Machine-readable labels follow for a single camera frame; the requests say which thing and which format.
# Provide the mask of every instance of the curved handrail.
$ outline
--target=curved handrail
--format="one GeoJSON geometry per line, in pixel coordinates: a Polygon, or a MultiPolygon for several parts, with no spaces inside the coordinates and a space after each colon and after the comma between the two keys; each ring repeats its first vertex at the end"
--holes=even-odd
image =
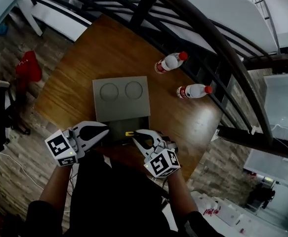
{"type": "MultiPolygon", "coordinates": [[[[87,9],[87,11],[96,11],[95,9],[87,9]]],[[[110,10],[111,12],[114,12],[114,13],[120,13],[120,14],[127,14],[127,15],[134,15],[133,12],[131,11],[126,11],[126,10],[115,10],[115,9],[112,9],[110,10]]],[[[175,17],[172,17],[172,18],[176,18],[176,19],[180,19],[177,15],[173,15],[173,14],[169,14],[167,12],[162,12],[162,11],[156,11],[156,10],[150,10],[149,11],[150,13],[155,13],[155,14],[159,14],[159,15],[164,15],[164,16],[168,16],[168,17],[171,17],[172,16],[175,16],[175,17]]],[[[198,33],[196,30],[194,30],[191,26],[186,26],[186,25],[183,25],[183,24],[180,24],[180,23],[177,23],[177,22],[173,22],[171,20],[168,20],[168,19],[164,19],[164,18],[159,18],[159,17],[155,17],[157,18],[159,21],[161,22],[164,22],[164,23],[168,23],[168,24],[171,24],[171,25],[174,25],[174,26],[178,26],[178,27],[181,27],[183,29],[186,29],[186,30],[189,30],[191,32],[194,32],[194,33],[198,33]]],[[[235,44],[236,46],[240,47],[241,49],[243,49],[244,51],[246,51],[247,53],[251,54],[253,57],[257,58],[257,60],[261,60],[261,57],[258,56],[256,53],[254,53],[253,51],[251,51],[248,47],[242,45],[241,43],[237,42],[236,40],[234,40],[233,38],[231,37],[228,37],[227,35],[225,34],[222,34],[229,42],[235,44]]],[[[235,49],[235,52],[240,55],[241,57],[243,57],[244,59],[248,60],[249,62],[251,62],[251,59],[246,56],[245,54],[241,53],[240,51],[238,51],[237,49],[235,49]]]]}
{"type": "Polygon", "coordinates": [[[273,136],[269,125],[268,117],[264,107],[259,101],[259,96],[256,94],[253,86],[253,81],[249,76],[248,71],[237,56],[234,49],[228,41],[219,32],[219,30],[211,23],[211,21],[201,13],[188,0],[159,0],[163,4],[168,4],[172,10],[183,18],[192,28],[197,29],[198,33],[204,40],[214,49],[226,64],[230,65],[231,71],[242,87],[257,119],[261,129],[266,136],[269,144],[272,144],[273,136]]]}
{"type": "MultiPolygon", "coordinates": [[[[115,2],[114,0],[92,0],[93,2],[115,2]]],[[[139,3],[140,0],[128,0],[129,2],[132,3],[139,3]]],[[[104,7],[112,7],[112,8],[126,8],[123,5],[118,5],[118,4],[101,4],[101,6],[104,7]]],[[[166,5],[162,4],[162,3],[155,3],[154,7],[161,7],[161,8],[166,8],[166,9],[170,9],[169,7],[167,7],[166,5]]],[[[151,9],[150,13],[155,13],[155,14],[159,14],[159,15],[163,15],[163,16],[167,16],[167,17],[171,17],[174,19],[178,19],[178,20],[182,20],[178,15],[176,14],[171,14],[171,13],[167,13],[167,12],[163,12],[163,11],[159,11],[159,10],[155,10],[155,9],[151,9]]],[[[214,20],[210,20],[216,27],[223,29],[224,31],[227,31],[228,33],[236,36],[237,38],[239,38],[240,40],[244,41],[245,43],[247,43],[248,45],[252,46],[254,49],[256,49],[257,51],[259,51],[262,55],[266,56],[269,60],[272,60],[271,56],[265,51],[263,50],[260,46],[256,45],[255,43],[253,43],[252,41],[248,40],[246,37],[242,36],[241,34],[235,32],[234,30],[218,23],[215,22],[214,20]]]]}

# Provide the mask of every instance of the wooden floor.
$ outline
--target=wooden floor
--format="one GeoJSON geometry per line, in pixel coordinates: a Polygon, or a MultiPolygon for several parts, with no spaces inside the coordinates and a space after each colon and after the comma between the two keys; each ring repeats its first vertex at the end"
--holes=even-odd
{"type": "MultiPolygon", "coordinates": [[[[72,43],[55,31],[45,28],[42,37],[35,32],[18,15],[13,14],[13,20],[8,17],[9,30],[6,36],[0,37],[0,72],[7,80],[12,80],[15,66],[19,63],[25,51],[34,50],[42,68],[43,78],[38,83],[32,83],[27,94],[28,104],[21,113],[21,118],[31,128],[30,136],[20,135],[10,130],[11,143],[3,153],[12,156],[40,185],[44,186],[53,169],[53,159],[46,150],[44,139],[57,128],[33,110],[33,104],[41,92],[45,82],[66,53],[72,43]]],[[[261,89],[262,74],[253,75],[257,78],[261,89]]],[[[248,194],[251,181],[242,175],[242,166],[248,155],[248,149],[235,146],[221,140],[210,143],[201,164],[195,169],[188,181],[191,189],[204,191],[209,195],[230,198],[241,202],[248,194]]],[[[6,156],[0,156],[0,206],[13,214],[26,217],[28,204],[39,198],[41,189],[37,187],[22,171],[22,169],[6,156]]],[[[67,197],[66,206],[70,205],[67,197]]],[[[69,214],[65,213],[63,227],[69,226],[69,214]]]]}

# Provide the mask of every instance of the metal railing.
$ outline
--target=metal railing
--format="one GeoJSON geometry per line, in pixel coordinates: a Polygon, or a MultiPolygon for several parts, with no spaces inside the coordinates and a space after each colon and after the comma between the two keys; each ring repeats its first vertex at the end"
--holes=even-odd
{"type": "MultiPolygon", "coordinates": [[[[75,11],[77,15],[87,19],[90,22],[93,22],[95,20],[95,17],[93,15],[91,15],[85,10],[82,10],[80,8],[73,6],[72,4],[69,4],[62,0],[51,0],[51,1],[61,4],[62,6],[65,6],[66,8],[69,8],[75,11]]],[[[266,142],[268,142],[269,145],[272,144],[273,136],[271,133],[270,125],[269,125],[264,107],[262,106],[261,102],[258,100],[258,96],[255,93],[253,82],[247,72],[247,69],[245,68],[242,61],[238,57],[238,54],[240,55],[239,51],[237,50],[235,51],[235,49],[233,49],[231,45],[229,44],[228,40],[237,44],[238,46],[242,48],[246,49],[246,47],[244,47],[244,45],[242,45],[241,43],[236,43],[235,40],[231,40],[230,37],[221,34],[217,27],[236,35],[242,41],[245,41],[246,43],[250,44],[250,46],[257,49],[264,57],[270,58],[270,56],[261,48],[259,48],[257,45],[247,40],[246,38],[240,36],[239,34],[235,33],[234,31],[226,28],[225,26],[215,23],[213,21],[210,21],[197,8],[195,8],[195,6],[193,6],[187,0],[159,0],[161,3],[157,3],[158,0],[140,0],[140,1],[137,1],[137,0],[79,0],[79,1],[83,2],[87,7],[91,8],[92,10],[102,12],[112,17],[113,19],[117,20],[121,24],[127,26],[128,28],[130,28],[131,30],[139,34],[141,37],[146,39],[149,43],[154,45],[163,54],[165,55],[170,54],[172,52],[171,50],[168,50],[165,46],[161,45],[154,38],[149,36],[149,34],[147,34],[147,31],[145,31],[144,28],[141,26],[143,21],[147,20],[150,24],[156,27],[165,37],[167,37],[168,39],[171,39],[174,43],[176,43],[178,46],[178,49],[185,50],[189,54],[190,57],[192,57],[195,61],[199,63],[200,67],[209,76],[211,76],[212,80],[216,83],[218,89],[222,91],[224,95],[227,97],[227,99],[231,102],[231,104],[233,105],[237,113],[240,115],[242,121],[246,125],[247,129],[251,131],[251,124],[249,120],[247,119],[244,112],[241,110],[240,106],[238,105],[234,97],[231,95],[227,87],[224,85],[224,83],[222,83],[218,75],[208,66],[207,63],[204,62],[202,58],[200,58],[200,56],[196,52],[194,52],[194,50],[190,47],[190,45],[187,44],[186,40],[181,39],[170,28],[168,28],[165,24],[163,24],[163,22],[171,23],[173,25],[176,25],[176,26],[198,33],[202,38],[204,38],[204,40],[216,52],[217,56],[221,59],[221,61],[229,67],[229,70],[231,71],[232,75],[235,77],[235,79],[238,81],[239,85],[243,89],[246,97],[249,100],[249,103],[252,106],[252,109],[254,110],[257,116],[257,119],[262,128],[263,134],[265,136],[266,142]],[[108,6],[108,5],[99,4],[99,2],[106,2],[106,1],[118,2],[120,5],[108,6]],[[175,22],[169,22],[169,20],[167,21],[165,19],[151,15],[151,13],[156,13],[156,11],[151,11],[152,7],[156,5],[160,7],[164,7],[164,8],[170,8],[175,13],[171,17],[178,18],[182,20],[183,22],[186,22],[188,26],[175,23],[175,22]],[[115,8],[129,9],[130,12],[124,11],[123,13],[130,14],[131,20],[128,22],[124,18],[117,15],[116,10],[109,9],[109,7],[112,7],[112,6],[115,8]]],[[[33,3],[40,2],[40,3],[47,5],[44,0],[32,0],[32,2],[33,3]]],[[[157,12],[156,14],[165,15],[164,12],[157,12]]],[[[181,66],[181,69],[196,83],[202,83],[196,77],[196,75],[187,68],[185,64],[181,66]]],[[[225,107],[215,97],[215,95],[210,94],[209,97],[226,115],[226,117],[230,120],[231,124],[235,128],[241,129],[238,123],[225,110],[225,107]]]]}
{"type": "Polygon", "coordinates": [[[280,54],[278,35],[277,35],[276,28],[274,26],[274,22],[273,22],[273,19],[272,19],[272,16],[271,16],[271,13],[270,13],[270,10],[269,10],[269,7],[268,7],[266,1],[265,0],[250,0],[250,1],[252,1],[256,5],[256,7],[260,11],[261,15],[263,15],[263,18],[267,22],[269,22],[268,25],[270,25],[274,40],[277,44],[278,54],[280,54]]]}

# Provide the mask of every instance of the gray box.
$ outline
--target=gray box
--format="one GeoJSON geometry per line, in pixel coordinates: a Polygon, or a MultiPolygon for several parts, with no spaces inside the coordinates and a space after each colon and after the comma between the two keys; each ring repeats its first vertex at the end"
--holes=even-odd
{"type": "Polygon", "coordinates": [[[109,78],[92,82],[98,122],[150,116],[147,77],[109,78]]]}

